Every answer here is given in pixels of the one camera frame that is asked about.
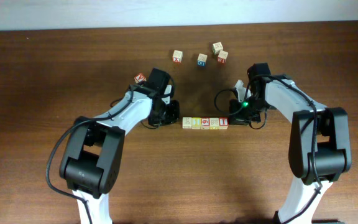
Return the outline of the red I wooden block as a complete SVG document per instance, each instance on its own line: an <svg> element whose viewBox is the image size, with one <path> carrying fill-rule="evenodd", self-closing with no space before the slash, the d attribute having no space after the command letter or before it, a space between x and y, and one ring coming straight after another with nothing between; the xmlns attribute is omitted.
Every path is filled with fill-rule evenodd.
<svg viewBox="0 0 358 224"><path fill-rule="evenodd" d="M219 129L227 129L228 126L228 118L219 118Z"/></svg>

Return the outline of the wooden block red side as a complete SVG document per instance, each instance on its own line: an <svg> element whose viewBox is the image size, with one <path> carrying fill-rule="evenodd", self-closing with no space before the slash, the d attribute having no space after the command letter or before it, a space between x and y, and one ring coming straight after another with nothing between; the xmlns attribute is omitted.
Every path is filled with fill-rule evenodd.
<svg viewBox="0 0 358 224"><path fill-rule="evenodd" d="M182 117L182 128L183 129L192 128L192 117Z"/></svg>

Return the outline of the yellow sided wooden block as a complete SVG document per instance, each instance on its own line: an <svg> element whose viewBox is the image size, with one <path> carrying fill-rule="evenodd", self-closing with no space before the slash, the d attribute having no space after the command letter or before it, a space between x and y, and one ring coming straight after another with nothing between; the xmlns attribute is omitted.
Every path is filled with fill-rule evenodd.
<svg viewBox="0 0 358 224"><path fill-rule="evenodd" d="M219 118L210 118L209 119L209 128L210 129L219 129Z"/></svg>

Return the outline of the red 9 wooden block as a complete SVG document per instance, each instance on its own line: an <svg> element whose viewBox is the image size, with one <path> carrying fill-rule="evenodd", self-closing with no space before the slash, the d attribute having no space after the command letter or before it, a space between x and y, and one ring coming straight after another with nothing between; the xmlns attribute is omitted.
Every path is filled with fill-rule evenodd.
<svg viewBox="0 0 358 224"><path fill-rule="evenodd" d="M201 129L210 128L210 118L201 118Z"/></svg>

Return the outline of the plain wooden block yellow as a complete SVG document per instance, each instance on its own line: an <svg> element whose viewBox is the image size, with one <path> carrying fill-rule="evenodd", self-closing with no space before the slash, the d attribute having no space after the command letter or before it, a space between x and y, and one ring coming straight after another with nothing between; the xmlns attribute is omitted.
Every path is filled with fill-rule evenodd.
<svg viewBox="0 0 358 224"><path fill-rule="evenodd" d="M201 118L192 117L191 128L192 129L201 129Z"/></svg>

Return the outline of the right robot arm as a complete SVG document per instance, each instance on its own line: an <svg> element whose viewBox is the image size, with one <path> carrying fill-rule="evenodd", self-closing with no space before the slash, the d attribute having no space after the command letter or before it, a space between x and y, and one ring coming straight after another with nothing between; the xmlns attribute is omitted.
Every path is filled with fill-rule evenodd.
<svg viewBox="0 0 358 224"><path fill-rule="evenodd" d="M329 108L301 91L285 74L272 75L267 63L248 68L248 84L231 90L229 124L261 122L268 110L278 110L291 123L288 161L293 180L274 223L311 223L326 191L351 168L348 115Z"/></svg>

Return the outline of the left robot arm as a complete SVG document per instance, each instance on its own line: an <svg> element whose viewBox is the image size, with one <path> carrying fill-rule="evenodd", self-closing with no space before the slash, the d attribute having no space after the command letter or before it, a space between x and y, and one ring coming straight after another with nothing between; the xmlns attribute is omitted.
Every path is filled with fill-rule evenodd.
<svg viewBox="0 0 358 224"><path fill-rule="evenodd" d="M107 112L78 117L62 136L68 142L59 175L78 202L82 223L112 222L108 194L118 177L125 136L143 120L149 129L176 123L180 106L174 92L173 78L153 68L148 79L129 85Z"/></svg>

